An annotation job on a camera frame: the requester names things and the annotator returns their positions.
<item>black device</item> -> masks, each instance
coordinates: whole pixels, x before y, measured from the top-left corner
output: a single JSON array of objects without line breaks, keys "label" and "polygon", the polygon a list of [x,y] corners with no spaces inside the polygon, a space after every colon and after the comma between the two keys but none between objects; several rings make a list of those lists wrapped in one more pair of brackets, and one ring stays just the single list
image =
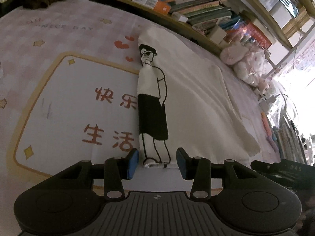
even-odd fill
[{"label": "black device", "polygon": [[[136,149],[126,158],[92,165],[84,160],[22,193],[14,214],[22,236],[31,235],[294,235],[301,213],[297,196],[285,187],[234,160],[211,164],[176,153],[186,192],[135,192],[125,196],[139,160]],[[92,191],[104,179],[104,196]],[[223,190],[211,196],[211,179]]]}]

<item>yellow border frame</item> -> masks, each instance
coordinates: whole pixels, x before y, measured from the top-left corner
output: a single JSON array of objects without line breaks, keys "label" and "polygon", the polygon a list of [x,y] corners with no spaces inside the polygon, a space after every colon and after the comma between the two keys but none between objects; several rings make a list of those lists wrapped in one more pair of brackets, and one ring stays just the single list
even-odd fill
[{"label": "yellow border frame", "polygon": [[139,74],[138,70],[129,69],[129,68],[123,67],[119,64],[109,62],[109,61],[106,61],[103,59],[95,58],[93,56],[83,55],[83,54],[79,54],[79,53],[75,53],[75,52],[64,52],[64,53],[59,54],[59,56],[53,61],[53,63],[48,68],[48,70],[45,72],[44,76],[39,81],[37,87],[35,88],[35,90],[31,94],[30,98],[28,99],[26,106],[24,107],[22,114],[20,116],[20,119],[18,121],[18,124],[16,125],[16,127],[14,129],[14,132],[13,132],[13,135],[12,135],[9,147],[8,147],[7,170],[11,174],[18,176],[19,178],[22,178],[24,180],[31,181],[34,183],[40,183],[43,180],[45,180],[51,176],[49,174],[40,172],[38,170],[29,168],[27,166],[24,166],[24,165],[18,163],[18,161],[15,158],[15,154],[16,154],[19,142],[21,140],[22,134],[24,132],[25,126],[28,122],[30,114],[31,114],[40,94],[42,93],[42,91],[46,87],[48,81],[50,80],[51,76],[54,74],[55,70],[58,68],[58,66],[61,64],[61,62],[67,56],[81,58],[81,59],[89,60],[89,61],[96,62],[99,64],[103,64],[106,66],[111,66],[113,68],[117,68],[117,69],[129,72],[129,73],[135,74],[135,75]]}]

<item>white cloth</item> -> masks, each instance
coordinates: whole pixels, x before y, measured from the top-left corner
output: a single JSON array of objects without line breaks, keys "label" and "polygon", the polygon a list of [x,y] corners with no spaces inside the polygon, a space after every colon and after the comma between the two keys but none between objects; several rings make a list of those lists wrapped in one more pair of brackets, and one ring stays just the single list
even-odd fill
[{"label": "white cloth", "polygon": [[[164,29],[148,28],[139,36],[141,44],[156,50],[152,65],[165,74],[165,112],[169,134],[165,143],[171,156],[170,167],[176,166],[178,147],[183,147],[190,157],[205,157],[212,163],[222,163],[225,159],[243,162],[260,152],[258,143],[246,131],[221,70],[216,65],[199,57]],[[145,70],[144,67],[139,73],[138,90],[141,89],[142,93]],[[144,137],[147,156],[158,159],[149,138]],[[142,136],[140,151],[144,158],[141,139]],[[164,143],[157,142],[163,141],[155,143],[160,152]],[[167,162],[165,150],[161,153],[162,161]],[[155,165],[155,162],[147,160],[146,165],[149,164]]]}]

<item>white plush toy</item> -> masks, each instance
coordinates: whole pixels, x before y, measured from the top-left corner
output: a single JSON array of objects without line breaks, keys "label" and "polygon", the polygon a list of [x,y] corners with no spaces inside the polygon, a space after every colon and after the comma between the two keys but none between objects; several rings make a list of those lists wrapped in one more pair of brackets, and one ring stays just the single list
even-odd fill
[{"label": "white plush toy", "polygon": [[247,84],[257,87],[264,94],[269,85],[262,79],[266,70],[264,51],[255,44],[248,43],[244,46],[240,43],[223,49],[220,59],[227,65],[233,65],[237,77]]}]

